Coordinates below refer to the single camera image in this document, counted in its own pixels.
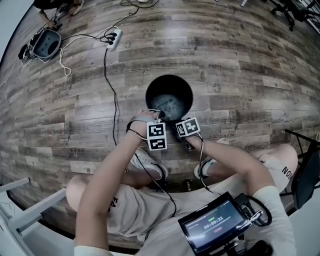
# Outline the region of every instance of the beige shorts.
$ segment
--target beige shorts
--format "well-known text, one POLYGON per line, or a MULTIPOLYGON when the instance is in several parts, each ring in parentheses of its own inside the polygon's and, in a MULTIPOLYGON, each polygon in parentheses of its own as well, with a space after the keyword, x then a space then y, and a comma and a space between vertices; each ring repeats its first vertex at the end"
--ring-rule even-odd
MULTIPOLYGON (((288 170, 286 165, 273 155, 262 155, 259 160, 271 173, 280 193, 288 185, 292 177, 292 170, 288 170)), ((241 193, 246 194, 244 180, 238 174, 213 184, 209 188, 219 194, 229 192, 234 197, 241 193)), ((170 195, 176 204, 175 216, 181 217, 196 211, 218 197, 205 188, 170 195)), ((121 185, 110 205, 107 230, 109 233, 125 237, 137 236, 144 242, 148 231, 170 218, 174 210, 174 204, 162 192, 137 190, 128 185, 121 185)))

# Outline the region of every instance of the display screen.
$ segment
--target display screen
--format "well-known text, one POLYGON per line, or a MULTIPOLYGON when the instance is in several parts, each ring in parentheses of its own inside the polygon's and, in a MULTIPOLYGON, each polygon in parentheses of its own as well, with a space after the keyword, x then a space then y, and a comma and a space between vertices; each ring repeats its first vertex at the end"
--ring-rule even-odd
POLYGON ((190 242, 199 248, 230 232, 243 221, 244 218, 227 200, 205 215, 185 223, 184 226, 190 242))

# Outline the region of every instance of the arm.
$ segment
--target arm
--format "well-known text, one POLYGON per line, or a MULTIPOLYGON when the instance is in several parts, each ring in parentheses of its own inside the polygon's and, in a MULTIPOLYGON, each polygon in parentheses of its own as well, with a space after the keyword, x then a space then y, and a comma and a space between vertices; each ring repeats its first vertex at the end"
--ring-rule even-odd
MULTIPOLYGON (((141 116, 157 117, 153 111, 141 116)), ((135 121, 131 128, 142 136, 147 134, 145 122, 135 121)), ((141 139, 132 131, 124 136, 115 149, 102 161, 82 195, 76 216, 76 245, 108 250, 107 212, 117 193, 122 175, 141 139)))
MULTIPOLYGON (((186 140, 200 151, 200 138, 192 136, 186 138, 186 140)), ((266 167, 249 153, 234 146, 209 140, 203 141, 203 153, 241 175, 251 196, 261 188, 275 186, 274 180, 266 167)))
POLYGON ((48 25, 48 27, 50 29, 55 27, 55 23, 48 18, 47 14, 45 13, 44 10, 41 10, 39 12, 39 15, 40 15, 41 20, 43 20, 48 25))

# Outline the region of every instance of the black cable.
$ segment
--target black cable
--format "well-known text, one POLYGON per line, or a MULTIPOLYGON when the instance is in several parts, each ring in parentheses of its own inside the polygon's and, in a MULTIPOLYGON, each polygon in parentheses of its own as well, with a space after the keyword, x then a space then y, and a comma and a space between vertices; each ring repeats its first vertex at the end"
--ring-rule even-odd
POLYGON ((200 140, 201 140, 200 159, 199 159, 199 177, 200 177, 200 181, 201 181, 203 187, 204 187, 207 191, 211 192, 212 194, 221 196, 220 193, 211 191, 210 188, 208 188, 208 186, 204 183, 203 175, 202 175, 202 167, 203 167, 203 166, 201 166, 201 162, 202 162, 202 159, 201 159, 201 158, 202 158, 202 152, 203 152, 203 149, 204 149, 204 139, 203 139, 199 134, 196 134, 196 136, 199 137, 200 140))
POLYGON ((288 193, 282 193, 282 194, 279 194, 280 197, 284 197, 284 196, 290 196, 292 195, 293 193, 292 192, 288 192, 288 193))
POLYGON ((58 12, 59 9, 61 9, 61 7, 58 7, 57 9, 55 9, 55 14, 54 14, 54 16, 50 19, 50 21, 52 21, 52 22, 58 22, 58 21, 59 21, 59 19, 56 20, 57 12, 58 12))
MULTIPOLYGON (((134 129, 129 128, 128 131, 132 131, 132 132, 134 132, 139 138, 143 138, 143 136, 141 136, 141 135, 140 135, 137 131, 135 131, 134 129)), ((173 212, 173 214, 171 215, 170 218, 174 217, 174 216, 176 215, 176 212, 177 212, 176 202, 174 201, 174 199, 172 198, 172 196, 171 196, 168 192, 166 192, 166 191, 158 184, 158 182, 152 177, 152 175, 147 171, 147 169, 144 167, 144 165, 143 165, 142 162, 140 161, 138 155, 137 155, 136 153, 134 153, 134 155, 135 155, 136 159, 139 161, 139 163, 140 163, 140 165, 142 166, 142 168, 144 169, 144 171, 149 175, 149 177, 151 178, 151 180, 162 190, 163 193, 165 193, 165 194, 170 198, 171 202, 173 202, 173 204, 174 204, 174 212, 173 212)), ((161 167, 159 164, 154 164, 154 163, 153 163, 153 165, 159 167, 159 169, 160 169, 161 172, 162 172, 162 177, 164 177, 166 173, 165 173, 165 171, 162 169, 162 167, 161 167)))
POLYGON ((165 193, 171 200, 171 202, 174 204, 174 212, 173 214, 170 216, 170 218, 174 217, 176 215, 176 212, 177 212, 177 205, 176 205, 176 202, 174 201, 174 199, 172 198, 172 196, 167 193, 166 191, 164 191, 164 189, 156 182, 156 180, 152 177, 152 175, 147 171, 147 169, 144 167, 144 165, 142 164, 142 162, 140 161, 138 155, 136 153, 134 153, 136 159, 139 161, 140 165, 143 167, 144 171, 149 175, 149 177, 151 178, 151 180, 159 187, 159 189, 162 190, 163 193, 165 193))
MULTIPOLYGON (((256 211, 255 211, 255 209, 252 207, 252 205, 251 205, 250 203, 247 203, 245 206, 249 208, 249 210, 251 211, 252 214, 255 214, 256 211)), ((264 227, 265 222, 264 222, 263 220, 261 220, 260 218, 258 218, 256 221, 257 221, 259 224, 256 223, 256 222, 254 222, 254 224, 256 224, 258 227, 264 227)))
MULTIPOLYGON (((104 32, 104 35, 99 38, 99 40, 100 40, 101 42, 104 42, 104 41, 102 40, 102 38, 106 38, 108 35, 110 35, 110 33, 107 34, 107 32, 108 32, 109 30, 111 30, 112 28, 114 28, 118 23, 120 23, 120 22, 124 21, 125 19, 127 19, 127 18, 135 15, 135 14, 139 11, 140 8, 147 9, 147 8, 151 8, 151 7, 155 6, 160 0, 157 0, 156 3, 154 3, 153 5, 151 5, 151 6, 149 6, 149 7, 140 7, 140 6, 137 6, 136 4, 133 4, 132 2, 130 2, 129 0, 122 0, 121 3, 120 3, 121 6, 127 6, 127 5, 122 5, 122 2, 123 2, 123 1, 127 1, 127 2, 130 3, 129 5, 132 5, 132 6, 137 7, 136 11, 135 11, 134 13, 128 15, 127 17, 119 20, 117 23, 115 23, 113 26, 111 26, 109 29, 107 29, 107 30, 104 32)), ((67 39, 69 39, 69 38, 71 38, 71 37, 81 36, 81 35, 89 36, 89 37, 98 39, 98 37, 94 37, 94 36, 92 36, 92 35, 79 34, 79 35, 71 35, 71 36, 63 39, 63 41, 64 41, 64 40, 67 40, 67 39)), ((107 78, 107 67, 106 67, 107 52, 108 52, 108 48, 105 49, 105 53, 104 53, 104 58, 103 58, 103 67, 104 67, 104 69, 103 69, 103 70, 104 70, 104 78, 105 78, 105 80, 107 81, 107 83, 109 84, 111 90, 113 91, 113 95, 114 95, 114 116, 113 116, 112 137, 113 137, 114 144, 117 146, 117 142, 116 142, 116 138, 115 138, 115 126, 116 126, 116 115, 117 115, 117 102, 118 102, 118 98, 117 98, 117 93, 116 93, 115 89, 112 87, 109 79, 107 78)), ((140 137, 142 137, 142 136, 141 136, 138 132, 136 132, 135 130, 133 130, 133 129, 130 129, 130 130, 133 131, 133 132, 135 132, 135 133, 136 133, 137 135, 139 135, 140 137)), ((144 167, 144 165, 143 165, 142 162, 140 161, 138 155, 137 155, 136 153, 134 153, 134 155, 135 155, 136 159, 139 161, 139 163, 141 164, 141 166, 143 167, 144 171, 149 175, 149 177, 151 178, 151 180, 152 180, 152 181, 163 191, 163 193, 165 193, 165 194, 170 198, 170 200, 173 202, 173 204, 174 204, 174 212, 173 212, 173 214, 171 215, 170 218, 174 217, 174 216, 176 215, 176 212, 177 212, 177 205, 176 205, 174 199, 172 198, 172 196, 171 196, 169 193, 167 193, 166 191, 163 190, 163 188, 156 182, 156 180, 152 177, 152 175, 146 170, 146 168, 144 167)))
POLYGON ((129 0, 122 0, 122 1, 120 2, 120 5, 121 5, 121 6, 134 6, 134 7, 141 8, 141 9, 148 9, 148 8, 154 7, 159 1, 160 1, 160 0, 157 0, 154 4, 149 5, 149 6, 143 6, 143 5, 134 4, 133 2, 131 2, 131 1, 129 1, 129 0))
POLYGON ((70 35, 70 36, 62 39, 61 41, 65 41, 65 40, 67 40, 67 39, 69 39, 69 38, 73 38, 73 37, 86 36, 86 37, 91 37, 91 38, 94 38, 94 39, 96 39, 96 40, 99 40, 99 41, 101 41, 101 42, 106 43, 106 41, 103 41, 102 39, 106 38, 106 37, 109 35, 109 34, 107 34, 107 32, 108 32, 110 29, 112 29, 113 27, 115 27, 117 24, 119 24, 120 22, 124 21, 125 19, 127 19, 127 18, 135 15, 135 14, 139 11, 140 8, 141 8, 141 9, 148 9, 148 8, 154 7, 159 1, 160 1, 160 0, 157 0, 154 4, 152 4, 152 5, 150 5, 150 6, 142 6, 142 5, 134 4, 134 3, 132 3, 132 2, 129 1, 129 0, 122 0, 122 1, 120 2, 120 5, 121 5, 121 6, 123 6, 123 7, 134 6, 134 7, 136 7, 137 9, 135 10, 134 13, 129 14, 128 16, 124 17, 123 19, 121 19, 121 20, 119 20, 117 23, 115 23, 112 27, 110 27, 109 29, 107 29, 107 30, 104 32, 104 35, 103 35, 103 36, 101 36, 101 37, 95 37, 95 36, 93 36, 93 35, 89 35, 89 34, 84 34, 84 33, 82 33, 82 34, 70 35))
POLYGON ((115 138, 115 126, 116 126, 116 115, 117 115, 117 93, 115 91, 115 89, 112 87, 111 83, 109 82, 109 79, 107 78, 107 66, 106 66, 106 61, 107 61, 107 52, 108 52, 108 48, 105 49, 105 53, 104 53, 104 59, 103 59, 103 67, 104 67, 104 78, 107 81, 107 83, 109 84, 111 90, 113 91, 113 102, 114 102, 114 116, 113 116, 113 128, 112 128, 112 137, 113 137, 113 141, 114 144, 117 146, 117 142, 116 142, 116 138, 115 138))
POLYGON ((67 38, 62 39, 61 41, 65 41, 65 40, 67 40, 67 39, 69 39, 69 38, 73 38, 73 37, 77 37, 77 36, 86 36, 86 37, 91 37, 91 38, 94 38, 94 39, 96 39, 96 40, 99 40, 99 41, 101 41, 101 42, 103 42, 103 43, 106 43, 106 41, 104 41, 103 39, 106 38, 108 35, 110 35, 110 34, 107 34, 107 32, 108 32, 109 30, 111 30, 112 28, 114 28, 118 23, 120 23, 120 22, 124 21, 125 19, 127 19, 127 18, 135 15, 138 11, 139 11, 139 7, 136 9, 136 11, 135 11, 134 13, 129 14, 128 16, 124 17, 123 19, 121 19, 121 20, 119 20, 117 23, 115 23, 113 26, 111 26, 110 28, 108 28, 108 29, 104 32, 103 36, 101 36, 101 37, 95 37, 95 36, 93 36, 93 35, 89 35, 89 34, 84 34, 84 33, 82 33, 82 34, 70 35, 70 36, 68 36, 67 38))
POLYGON ((263 223, 263 224, 261 224, 261 226, 258 225, 256 222, 254 222, 254 224, 259 226, 259 227, 269 226, 272 223, 272 215, 271 215, 271 212, 269 211, 269 209, 261 201, 259 201, 258 199, 254 198, 254 197, 252 197, 250 195, 247 195, 246 197, 249 198, 250 200, 254 201, 256 204, 258 204, 264 210, 264 212, 266 213, 266 215, 268 217, 267 222, 264 222, 263 220, 259 219, 259 223, 260 224, 263 223))

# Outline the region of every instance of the black bucket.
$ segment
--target black bucket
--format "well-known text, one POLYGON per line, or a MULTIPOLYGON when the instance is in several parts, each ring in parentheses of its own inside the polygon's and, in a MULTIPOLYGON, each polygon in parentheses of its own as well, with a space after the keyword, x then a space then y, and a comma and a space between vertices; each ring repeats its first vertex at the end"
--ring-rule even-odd
POLYGON ((190 85, 181 77, 165 74, 153 80, 145 93, 148 109, 164 112, 161 117, 166 122, 177 123, 184 117, 194 101, 190 85))

